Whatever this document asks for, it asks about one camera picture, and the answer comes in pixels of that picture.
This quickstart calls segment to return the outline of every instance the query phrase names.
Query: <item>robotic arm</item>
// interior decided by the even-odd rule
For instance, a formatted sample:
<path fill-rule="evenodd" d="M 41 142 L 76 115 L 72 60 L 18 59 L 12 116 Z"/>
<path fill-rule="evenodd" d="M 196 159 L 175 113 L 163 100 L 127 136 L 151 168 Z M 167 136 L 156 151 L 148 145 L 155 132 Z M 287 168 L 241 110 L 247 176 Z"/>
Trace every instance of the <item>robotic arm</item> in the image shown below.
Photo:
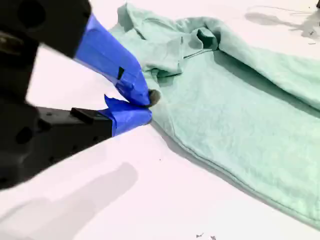
<path fill-rule="evenodd" d="M 127 99 L 109 108 L 35 107 L 26 94 L 39 44 L 103 74 Z M 135 57 L 91 14 L 88 0 L 1 0 L 0 189 L 24 182 L 101 141 L 147 124 L 149 90 Z"/>

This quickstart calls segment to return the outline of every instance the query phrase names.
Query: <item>light green t-shirt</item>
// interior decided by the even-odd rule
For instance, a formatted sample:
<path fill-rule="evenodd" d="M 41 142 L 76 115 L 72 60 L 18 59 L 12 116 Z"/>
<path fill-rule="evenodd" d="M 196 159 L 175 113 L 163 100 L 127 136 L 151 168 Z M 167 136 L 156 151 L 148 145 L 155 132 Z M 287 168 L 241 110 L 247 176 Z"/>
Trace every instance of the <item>light green t-shirt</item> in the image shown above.
<path fill-rule="evenodd" d="M 110 32 L 161 92 L 151 110 L 163 130 L 320 229 L 320 62 L 250 46 L 210 17 L 173 21 L 130 4 L 118 14 Z"/>

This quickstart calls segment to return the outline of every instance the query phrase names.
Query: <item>white table surface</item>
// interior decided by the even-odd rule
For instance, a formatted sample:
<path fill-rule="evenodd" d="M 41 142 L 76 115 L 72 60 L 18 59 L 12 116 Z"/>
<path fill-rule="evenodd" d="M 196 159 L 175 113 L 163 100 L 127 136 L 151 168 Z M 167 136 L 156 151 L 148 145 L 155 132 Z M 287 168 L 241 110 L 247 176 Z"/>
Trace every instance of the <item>white table surface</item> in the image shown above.
<path fill-rule="evenodd" d="M 312 12 L 316 1 L 292 0 L 289 6 Z M 235 23 L 243 20 L 248 7 L 263 4 L 262 0 L 197 0 L 196 6 L 183 0 L 132 2 L 170 18 L 217 15 Z M 276 2 L 264 5 L 288 6 Z M 124 1 L 91 3 L 100 22 L 111 28 Z M 27 97 L 31 103 L 66 110 L 102 109 L 104 94 L 119 96 L 104 77 L 40 49 Z M 320 238 L 320 232 L 218 175 L 196 164 L 157 126 L 139 127 L 0 192 L 0 240 Z"/>

